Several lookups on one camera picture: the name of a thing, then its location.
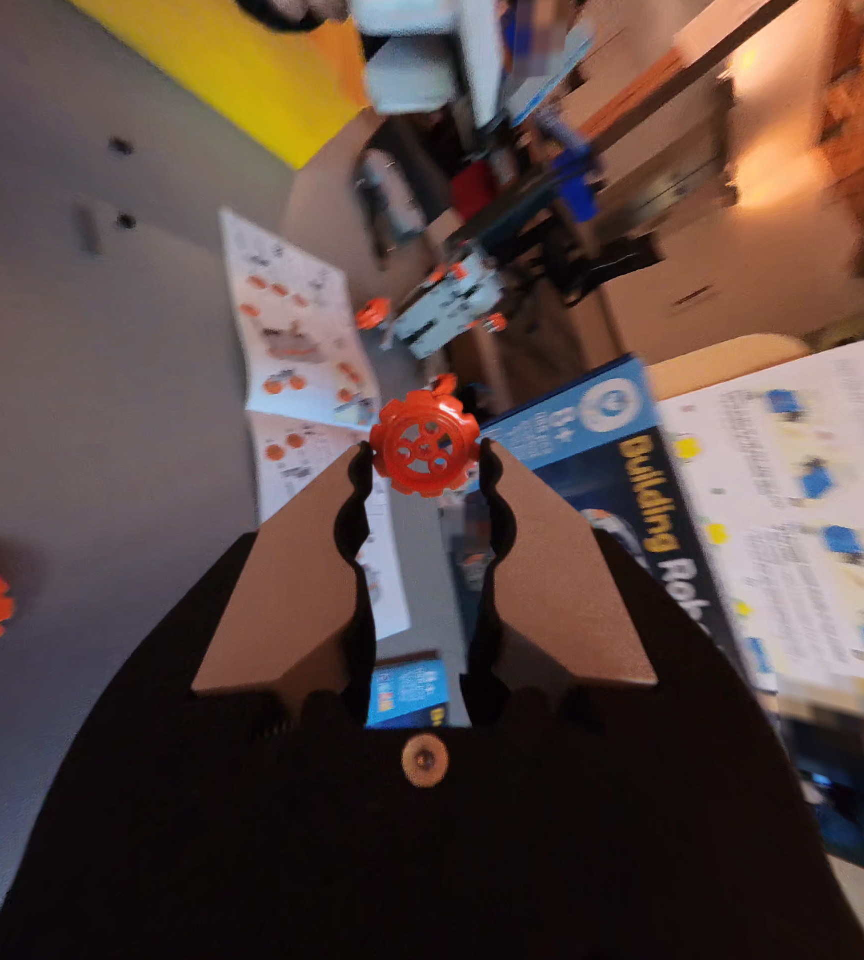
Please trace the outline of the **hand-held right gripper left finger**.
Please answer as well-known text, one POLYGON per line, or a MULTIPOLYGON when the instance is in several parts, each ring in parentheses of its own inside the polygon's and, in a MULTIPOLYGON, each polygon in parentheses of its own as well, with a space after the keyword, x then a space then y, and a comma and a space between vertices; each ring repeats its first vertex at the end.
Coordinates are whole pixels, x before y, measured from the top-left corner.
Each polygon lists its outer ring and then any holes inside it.
POLYGON ((374 616, 358 556, 372 467, 368 443, 355 443, 260 526, 194 693, 270 693, 297 719, 311 694, 329 692, 365 725, 374 616))

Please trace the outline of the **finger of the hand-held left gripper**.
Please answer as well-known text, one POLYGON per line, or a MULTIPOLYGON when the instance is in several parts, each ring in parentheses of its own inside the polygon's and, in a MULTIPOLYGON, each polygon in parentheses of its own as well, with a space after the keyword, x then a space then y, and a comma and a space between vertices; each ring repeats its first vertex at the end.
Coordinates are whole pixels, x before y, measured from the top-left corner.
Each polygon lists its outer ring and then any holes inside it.
POLYGON ((505 48, 496 2, 458 1, 462 70, 475 127, 493 125, 502 110, 505 48))

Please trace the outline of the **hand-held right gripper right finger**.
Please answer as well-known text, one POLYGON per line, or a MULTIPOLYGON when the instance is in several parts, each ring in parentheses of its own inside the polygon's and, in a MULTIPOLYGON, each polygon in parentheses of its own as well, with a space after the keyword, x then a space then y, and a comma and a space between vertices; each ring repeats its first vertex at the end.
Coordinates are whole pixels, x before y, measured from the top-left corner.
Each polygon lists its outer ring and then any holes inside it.
POLYGON ((479 487, 493 557, 463 673, 471 724, 497 722, 519 690, 537 690, 555 708, 579 688, 654 688, 654 666, 598 531, 488 438, 479 487))

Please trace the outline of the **orange round wheel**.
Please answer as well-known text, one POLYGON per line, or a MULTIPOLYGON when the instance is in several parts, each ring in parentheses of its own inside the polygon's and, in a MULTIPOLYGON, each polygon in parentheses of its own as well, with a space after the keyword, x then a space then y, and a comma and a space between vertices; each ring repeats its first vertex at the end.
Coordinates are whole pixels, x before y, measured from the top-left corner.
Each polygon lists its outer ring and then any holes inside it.
POLYGON ((461 488, 481 455, 480 428, 443 391, 413 390, 390 401, 371 428, 373 466, 404 495, 440 498, 461 488))

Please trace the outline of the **grey orange brick robot model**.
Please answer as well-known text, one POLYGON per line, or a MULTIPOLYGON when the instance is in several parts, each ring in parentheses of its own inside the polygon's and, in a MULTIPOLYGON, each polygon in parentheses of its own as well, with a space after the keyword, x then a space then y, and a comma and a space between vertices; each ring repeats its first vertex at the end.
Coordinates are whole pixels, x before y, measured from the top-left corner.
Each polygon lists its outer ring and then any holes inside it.
POLYGON ((355 322, 361 331, 382 331, 384 350, 400 342, 424 361, 476 327, 488 334, 504 331, 505 299, 495 261, 478 246, 464 244, 398 304, 375 297, 356 313, 355 322))

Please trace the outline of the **white printed task sheet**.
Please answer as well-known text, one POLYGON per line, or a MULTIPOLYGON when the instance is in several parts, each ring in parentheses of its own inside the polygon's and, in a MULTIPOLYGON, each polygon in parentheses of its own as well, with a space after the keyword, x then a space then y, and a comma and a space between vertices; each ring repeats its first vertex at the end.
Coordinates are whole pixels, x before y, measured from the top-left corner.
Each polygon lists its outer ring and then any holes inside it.
POLYGON ((658 408, 754 685, 864 680, 864 341, 658 408))

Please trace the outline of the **grey desk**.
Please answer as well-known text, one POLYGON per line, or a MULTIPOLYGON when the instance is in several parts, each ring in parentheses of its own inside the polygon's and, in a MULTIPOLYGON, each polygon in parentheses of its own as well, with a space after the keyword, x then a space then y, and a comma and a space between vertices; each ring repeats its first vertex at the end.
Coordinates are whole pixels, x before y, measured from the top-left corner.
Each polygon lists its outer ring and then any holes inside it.
POLYGON ((296 174, 70 3, 0 2, 0 904, 102 691, 257 523, 219 214, 284 237, 296 174))

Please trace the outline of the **grey remote controller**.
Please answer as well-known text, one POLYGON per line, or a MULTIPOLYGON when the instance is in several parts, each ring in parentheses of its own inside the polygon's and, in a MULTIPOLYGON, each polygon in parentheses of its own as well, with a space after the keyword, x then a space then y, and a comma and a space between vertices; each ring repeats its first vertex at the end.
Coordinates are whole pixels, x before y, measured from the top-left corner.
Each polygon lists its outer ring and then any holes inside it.
POLYGON ((370 209, 386 216, 395 237, 414 237, 425 232, 424 210, 414 196, 404 168, 390 152, 366 149, 358 170, 358 186, 364 191, 370 209))

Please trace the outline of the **red bag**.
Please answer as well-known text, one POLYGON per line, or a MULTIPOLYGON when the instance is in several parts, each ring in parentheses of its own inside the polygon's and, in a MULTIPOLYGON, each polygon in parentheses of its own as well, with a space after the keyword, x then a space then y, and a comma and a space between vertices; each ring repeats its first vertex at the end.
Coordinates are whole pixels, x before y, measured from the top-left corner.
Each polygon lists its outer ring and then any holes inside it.
POLYGON ((488 162, 475 160, 463 166, 450 181, 451 209, 466 223, 485 210, 499 192, 488 162))

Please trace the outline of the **blue kit manual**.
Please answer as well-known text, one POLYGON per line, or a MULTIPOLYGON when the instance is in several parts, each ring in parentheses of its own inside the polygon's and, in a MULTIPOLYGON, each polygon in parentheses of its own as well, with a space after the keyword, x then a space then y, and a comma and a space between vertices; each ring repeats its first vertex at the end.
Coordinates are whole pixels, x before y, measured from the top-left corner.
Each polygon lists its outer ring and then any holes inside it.
POLYGON ((380 660, 373 670, 366 728, 429 729, 449 722, 445 665, 434 653, 380 660))

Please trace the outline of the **yellow plastic bin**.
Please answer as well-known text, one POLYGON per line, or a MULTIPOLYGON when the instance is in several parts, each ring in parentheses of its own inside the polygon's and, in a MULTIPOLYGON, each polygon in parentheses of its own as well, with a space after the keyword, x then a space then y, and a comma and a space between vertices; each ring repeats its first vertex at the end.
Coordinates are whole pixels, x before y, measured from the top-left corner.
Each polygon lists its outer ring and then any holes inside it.
POLYGON ((350 21, 282 33, 232 1, 73 6, 295 171, 370 108, 350 21))

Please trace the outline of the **blue storage bin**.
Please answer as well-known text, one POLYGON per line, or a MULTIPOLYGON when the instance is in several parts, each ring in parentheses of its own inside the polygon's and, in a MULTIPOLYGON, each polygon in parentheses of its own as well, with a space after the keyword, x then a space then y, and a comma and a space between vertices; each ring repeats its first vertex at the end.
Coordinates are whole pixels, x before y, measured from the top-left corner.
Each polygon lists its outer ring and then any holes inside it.
POLYGON ((586 147, 565 147, 551 160, 550 173, 555 192, 572 218, 580 224, 590 222, 598 213, 601 165, 597 155, 586 147))

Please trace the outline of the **blue robot kit box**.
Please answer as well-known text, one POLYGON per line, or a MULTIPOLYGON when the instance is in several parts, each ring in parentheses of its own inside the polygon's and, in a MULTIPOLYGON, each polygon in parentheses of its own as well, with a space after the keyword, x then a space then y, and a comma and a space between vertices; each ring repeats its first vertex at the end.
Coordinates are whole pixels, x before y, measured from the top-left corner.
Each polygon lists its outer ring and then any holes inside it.
POLYGON ((639 359, 626 355, 498 415, 482 437, 509 450, 589 527, 622 546, 750 689, 639 359))

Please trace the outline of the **white open instruction booklet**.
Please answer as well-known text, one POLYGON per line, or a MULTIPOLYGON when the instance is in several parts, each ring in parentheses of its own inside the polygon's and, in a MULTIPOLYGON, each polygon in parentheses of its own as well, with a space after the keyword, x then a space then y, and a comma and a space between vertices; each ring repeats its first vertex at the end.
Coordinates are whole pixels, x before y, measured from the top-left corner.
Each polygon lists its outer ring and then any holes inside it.
POLYGON ((344 273, 229 208, 219 223, 266 522, 368 439, 381 394, 344 273))

